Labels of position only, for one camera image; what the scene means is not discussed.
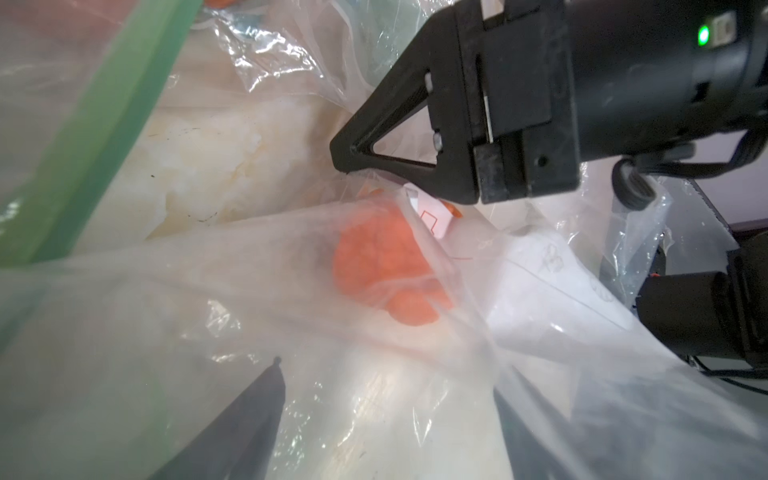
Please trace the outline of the oranges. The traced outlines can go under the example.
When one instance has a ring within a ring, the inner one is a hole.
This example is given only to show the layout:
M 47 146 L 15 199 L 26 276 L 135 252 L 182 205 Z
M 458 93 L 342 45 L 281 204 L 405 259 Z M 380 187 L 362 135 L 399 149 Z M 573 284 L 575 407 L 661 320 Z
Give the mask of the oranges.
M 332 265 L 335 287 L 396 322 L 423 326 L 454 308 L 422 253 L 404 212 L 393 201 L 368 205 L 341 231 Z

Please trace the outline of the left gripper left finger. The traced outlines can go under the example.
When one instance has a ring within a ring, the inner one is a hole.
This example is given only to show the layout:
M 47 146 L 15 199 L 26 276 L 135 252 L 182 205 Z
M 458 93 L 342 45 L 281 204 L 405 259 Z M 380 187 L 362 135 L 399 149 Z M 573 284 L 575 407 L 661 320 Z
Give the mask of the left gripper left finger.
M 263 479 L 276 443 L 286 385 L 276 357 L 153 479 Z

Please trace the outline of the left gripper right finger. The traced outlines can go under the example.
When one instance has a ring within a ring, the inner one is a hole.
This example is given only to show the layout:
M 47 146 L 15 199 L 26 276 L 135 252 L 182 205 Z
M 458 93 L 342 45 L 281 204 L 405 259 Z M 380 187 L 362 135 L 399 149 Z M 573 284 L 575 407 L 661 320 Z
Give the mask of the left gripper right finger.
M 494 389 L 493 396 L 514 479 L 573 479 L 562 463 L 533 436 L 498 389 Z

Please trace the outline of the blue zip clear bag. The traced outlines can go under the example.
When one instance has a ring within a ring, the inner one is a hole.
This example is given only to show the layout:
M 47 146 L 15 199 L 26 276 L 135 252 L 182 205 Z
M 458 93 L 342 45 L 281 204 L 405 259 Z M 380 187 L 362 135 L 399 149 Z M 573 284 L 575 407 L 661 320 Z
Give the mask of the blue zip clear bag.
M 407 326 L 340 293 L 344 226 L 393 201 L 454 302 Z M 263 479 L 514 479 L 493 391 L 573 479 L 763 479 L 767 419 L 656 340 L 558 233 L 435 239 L 406 190 L 100 252 L 1 343 L 5 479 L 153 479 L 276 357 Z

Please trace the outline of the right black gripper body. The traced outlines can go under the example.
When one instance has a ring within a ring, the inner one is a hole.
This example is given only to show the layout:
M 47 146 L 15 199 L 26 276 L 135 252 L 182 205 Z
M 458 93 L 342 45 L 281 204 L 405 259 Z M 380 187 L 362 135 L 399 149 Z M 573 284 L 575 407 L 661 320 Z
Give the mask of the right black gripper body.
M 443 140 L 458 157 L 428 191 L 460 204 L 499 203 L 575 190 L 580 145 L 566 4 L 506 1 L 484 18 L 478 1 L 448 10 L 458 35 L 458 98 L 469 131 Z

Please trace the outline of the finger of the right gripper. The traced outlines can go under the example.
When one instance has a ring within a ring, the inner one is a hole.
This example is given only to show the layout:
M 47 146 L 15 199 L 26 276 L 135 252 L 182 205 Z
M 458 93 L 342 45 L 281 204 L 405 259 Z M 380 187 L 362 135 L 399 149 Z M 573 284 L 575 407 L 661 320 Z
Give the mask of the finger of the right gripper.
M 457 6 L 433 14 L 365 102 L 367 114 L 462 112 Z
M 342 173 L 375 169 L 449 201 L 476 201 L 471 131 L 463 98 L 437 89 L 376 91 L 331 140 Z

